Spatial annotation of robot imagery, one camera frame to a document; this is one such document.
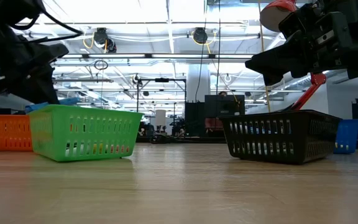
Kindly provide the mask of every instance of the blue basket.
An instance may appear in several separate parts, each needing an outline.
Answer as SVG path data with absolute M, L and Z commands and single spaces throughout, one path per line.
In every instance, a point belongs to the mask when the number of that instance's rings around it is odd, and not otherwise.
M 339 122 L 336 133 L 335 154 L 351 154 L 356 151 L 358 119 L 344 119 Z
M 62 99 L 62 100 L 59 100 L 59 102 L 60 102 L 61 105 L 75 105 L 75 104 L 81 102 L 81 100 L 78 97 L 74 97 L 74 98 Z M 49 105 L 48 103 L 39 103 L 39 104 L 36 104 L 36 105 L 27 105 L 27 106 L 25 106 L 24 111 L 25 111 L 26 114 L 28 114 L 28 113 L 30 113 L 32 111 L 42 109 L 42 108 L 44 108 L 44 107 L 46 107 L 48 105 Z

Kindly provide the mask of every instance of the wooden tabletop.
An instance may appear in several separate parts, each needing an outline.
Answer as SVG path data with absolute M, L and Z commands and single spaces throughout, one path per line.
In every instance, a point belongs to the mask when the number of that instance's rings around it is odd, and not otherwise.
M 358 152 L 303 166 L 224 144 L 138 144 L 128 159 L 0 152 L 0 223 L 358 223 Z

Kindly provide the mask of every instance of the basket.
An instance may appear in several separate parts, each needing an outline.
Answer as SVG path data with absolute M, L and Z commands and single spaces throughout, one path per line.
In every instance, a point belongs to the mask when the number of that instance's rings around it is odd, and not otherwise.
M 340 118 L 313 110 L 219 118 L 230 155 L 302 164 L 332 154 Z
M 55 161 L 132 155 L 142 114 L 48 105 L 29 114 L 34 152 Z
M 0 115 L 0 151 L 32 151 L 27 115 Z
M 355 153 L 358 138 L 358 119 L 344 119 L 339 123 L 335 140 L 335 154 Z

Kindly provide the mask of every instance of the black basket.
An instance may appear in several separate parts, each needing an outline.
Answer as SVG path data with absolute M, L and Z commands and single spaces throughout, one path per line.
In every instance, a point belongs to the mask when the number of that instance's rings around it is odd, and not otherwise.
M 288 164 L 302 164 L 332 154 L 341 120 L 313 110 L 219 119 L 231 156 Z

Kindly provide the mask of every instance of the computer monitor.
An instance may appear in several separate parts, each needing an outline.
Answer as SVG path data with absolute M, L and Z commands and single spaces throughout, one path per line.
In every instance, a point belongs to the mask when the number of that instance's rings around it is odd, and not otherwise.
M 206 95 L 205 96 L 205 117 L 217 118 L 230 116 L 236 113 L 244 114 L 246 111 L 244 95 Z

